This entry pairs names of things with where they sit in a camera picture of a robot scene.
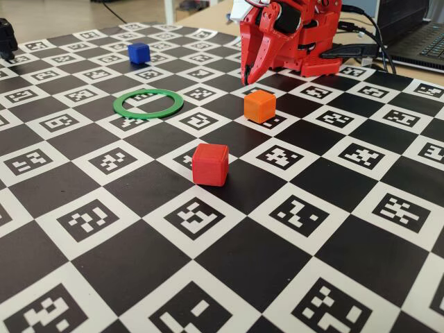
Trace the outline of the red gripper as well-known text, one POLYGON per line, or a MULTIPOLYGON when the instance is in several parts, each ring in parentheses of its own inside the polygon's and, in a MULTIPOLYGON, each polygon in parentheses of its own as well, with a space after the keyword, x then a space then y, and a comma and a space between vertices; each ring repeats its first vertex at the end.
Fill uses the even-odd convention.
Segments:
POLYGON ((291 1, 239 1, 244 85, 258 81, 267 72, 286 42, 272 35, 293 36, 301 20, 302 5, 291 1))

